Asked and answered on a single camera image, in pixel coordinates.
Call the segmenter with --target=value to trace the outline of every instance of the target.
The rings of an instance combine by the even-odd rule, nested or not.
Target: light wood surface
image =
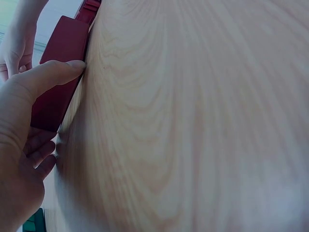
[[[88,52],[49,232],[309,231],[309,1],[104,0]]]

